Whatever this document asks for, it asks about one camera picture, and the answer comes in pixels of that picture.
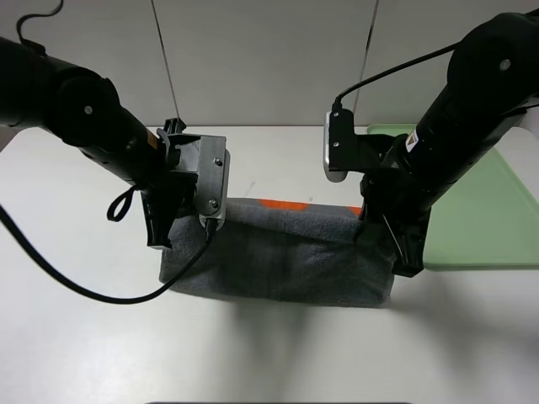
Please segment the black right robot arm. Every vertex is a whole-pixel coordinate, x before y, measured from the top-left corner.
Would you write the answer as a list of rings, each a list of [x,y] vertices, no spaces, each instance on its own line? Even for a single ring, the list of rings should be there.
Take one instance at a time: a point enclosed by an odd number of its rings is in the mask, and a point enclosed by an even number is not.
[[[386,227],[393,274],[412,278],[423,270],[432,206],[537,95],[538,13],[501,13],[456,46],[445,87],[411,134],[360,136],[376,159],[360,183],[360,217]]]

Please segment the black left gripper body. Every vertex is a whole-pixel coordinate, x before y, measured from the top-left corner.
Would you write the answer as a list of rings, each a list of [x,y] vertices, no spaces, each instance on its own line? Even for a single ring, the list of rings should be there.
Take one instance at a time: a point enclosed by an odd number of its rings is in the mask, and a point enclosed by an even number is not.
[[[165,120],[164,127],[157,129],[157,138],[163,149],[163,170],[153,179],[147,190],[141,192],[145,216],[145,198],[164,199],[177,205],[176,219],[195,213],[193,197],[195,193],[195,176],[176,172],[179,163],[179,152],[173,147],[171,137],[184,134],[187,125],[180,118]]]

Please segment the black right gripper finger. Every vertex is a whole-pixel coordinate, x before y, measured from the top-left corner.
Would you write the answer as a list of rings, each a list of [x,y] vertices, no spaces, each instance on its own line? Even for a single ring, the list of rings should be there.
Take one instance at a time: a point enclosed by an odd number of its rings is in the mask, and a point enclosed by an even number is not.
[[[382,216],[372,203],[363,202],[358,220],[354,243],[375,243],[383,235]]]
[[[392,239],[396,261],[392,273],[401,277],[414,277],[424,270],[424,217],[405,223],[382,217]]]

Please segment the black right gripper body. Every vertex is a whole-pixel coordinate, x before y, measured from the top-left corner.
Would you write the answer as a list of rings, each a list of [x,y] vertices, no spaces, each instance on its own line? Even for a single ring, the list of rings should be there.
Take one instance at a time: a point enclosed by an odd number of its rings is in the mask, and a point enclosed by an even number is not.
[[[391,227],[397,238],[424,240],[432,206],[432,190],[415,176],[408,164],[408,135],[373,135],[384,140],[376,169],[365,174],[360,183],[364,198],[360,218]]]

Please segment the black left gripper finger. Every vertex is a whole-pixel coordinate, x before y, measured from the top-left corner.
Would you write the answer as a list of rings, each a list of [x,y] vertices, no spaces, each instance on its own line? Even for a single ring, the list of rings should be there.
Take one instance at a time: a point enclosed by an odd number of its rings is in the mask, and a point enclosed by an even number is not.
[[[168,234],[175,221],[178,206],[164,199],[145,198],[147,246],[157,250],[172,248]]]

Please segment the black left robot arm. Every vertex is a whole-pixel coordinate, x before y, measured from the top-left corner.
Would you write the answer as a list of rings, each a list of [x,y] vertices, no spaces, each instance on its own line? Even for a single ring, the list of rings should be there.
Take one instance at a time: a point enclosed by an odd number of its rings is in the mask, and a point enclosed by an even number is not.
[[[131,186],[109,207],[121,221],[133,192],[140,192],[147,244],[171,246],[168,234],[191,205],[196,177],[179,173],[179,153],[166,132],[154,135],[121,103],[115,86],[89,69],[11,40],[1,40],[1,124],[39,127]]]

